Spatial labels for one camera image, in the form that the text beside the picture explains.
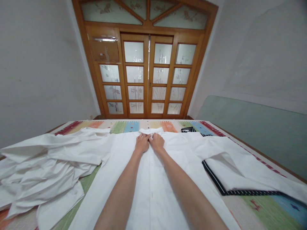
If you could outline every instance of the hand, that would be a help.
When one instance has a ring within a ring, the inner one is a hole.
[[[149,143],[155,152],[161,152],[164,150],[164,139],[159,134],[154,133],[153,138],[149,138]]]
[[[137,137],[134,151],[137,151],[138,153],[146,152],[149,148],[148,138],[150,138],[150,134],[140,134],[140,136]]]

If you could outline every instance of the glass pane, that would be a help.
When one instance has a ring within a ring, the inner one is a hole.
[[[143,100],[143,86],[128,86],[130,100]]]
[[[154,63],[169,64],[171,53],[172,45],[156,44],[154,50]]]
[[[156,22],[154,26],[185,29],[205,29],[207,15],[188,6],[181,6],[165,18]]]
[[[181,103],[169,103],[167,114],[180,114]]]
[[[126,62],[143,62],[142,42],[124,42]]]
[[[122,102],[108,102],[110,114],[123,114]]]
[[[175,68],[173,84],[185,85],[188,82],[189,74],[190,74],[190,69]]]
[[[85,21],[111,22],[142,25],[114,0],[102,0],[81,4]]]
[[[143,102],[129,102],[130,113],[144,113]]]
[[[157,68],[153,69],[153,83],[154,84],[167,84],[167,77],[169,75],[169,68]]]
[[[147,19],[147,0],[122,0],[127,7],[132,9],[142,19]]]
[[[165,11],[169,10],[175,5],[173,2],[161,1],[161,0],[151,0],[150,1],[150,20],[155,19],[159,15],[163,14]]]
[[[119,72],[117,65],[99,65],[102,80],[104,82],[119,82]]]
[[[172,87],[170,93],[170,101],[182,101],[183,96],[185,95],[185,88],[183,87]]]
[[[166,87],[153,87],[153,100],[165,100]]]
[[[179,44],[177,48],[176,64],[191,65],[196,45]]]
[[[126,66],[128,83],[143,83],[144,71],[142,66]]]
[[[122,98],[120,86],[105,85],[106,98],[108,100],[119,100]]]
[[[151,103],[151,113],[163,113],[164,103]]]

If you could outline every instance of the white wall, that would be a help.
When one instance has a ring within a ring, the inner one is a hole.
[[[0,21],[0,148],[100,114],[67,2],[1,1]]]
[[[225,0],[188,115],[209,95],[307,114],[307,1]]]

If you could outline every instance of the bed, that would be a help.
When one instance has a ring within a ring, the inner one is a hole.
[[[162,127],[165,132],[181,132],[181,129],[193,127],[203,135],[227,136],[234,142],[253,154],[257,160],[265,164],[275,173],[281,174],[291,180],[302,183],[300,180],[270,162],[256,151],[233,136],[227,134],[214,124],[201,120],[86,120],[71,121],[53,130],[53,134],[71,134],[84,127],[111,128],[111,133],[119,134],[136,132],[144,128]],[[85,194],[91,186],[98,171],[80,179]],[[307,228],[307,207],[290,197],[283,195],[262,196],[222,196],[226,206],[241,227],[241,229],[305,229]],[[67,230],[81,205],[82,200],[53,228],[54,230]],[[0,229],[38,230],[35,220],[36,208],[21,214],[13,219],[4,220],[8,210],[0,212]]]

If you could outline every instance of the white garment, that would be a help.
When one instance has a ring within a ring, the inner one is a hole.
[[[80,177],[90,175],[101,161],[105,164],[113,145],[109,132],[84,128],[70,135],[42,135],[4,148],[9,158],[0,161],[1,183],[14,195],[13,200],[7,199],[12,205],[6,218],[54,199]]]
[[[262,190],[265,186],[307,203],[306,185],[273,172],[228,137],[207,136],[198,138],[196,142],[195,154],[201,160],[207,159],[211,170],[219,174],[219,179],[222,178],[223,185],[227,188],[239,189],[243,186],[244,189]],[[227,172],[228,175],[225,176],[221,171]],[[241,177],[248,180],[248,184],[243,185]]]
[[[83,197],[83,188],[78,181],[73,188],[41,204],[36,212],[38,228],[52,229]]]
[[[150,130],[147,134],[159,133]],[[98,171],[69,230],[91,230],[125,166],[131,158],[136,137],[139,133],[117,134],[115,145],[108,162]],[[170,156],[192,178],[217,210],[229,229],[239,229],[238,224],[219,196],[214,185],[202,167],[201,161],[193,154],[189,144],[192,134],[161,133],[164,147]],[[126,229],[188,229],[189,225],[178,200],[169,184],[164,167],[149,147],[144,153],[138,169],[136,187]]]
[[[0,185],[0,211],[8,209],[13,202],[14,195],[4,189],[3,185]]]
[[[33,137],[17,144],[0,149],[2,155],[12,161],[21,163],[37,154],[50,148],[57,148],[68,144],[79,143],[82,141],[100,139],[108,133],[109,129],[84,128],[76,133],[69,135],[43,134]]]

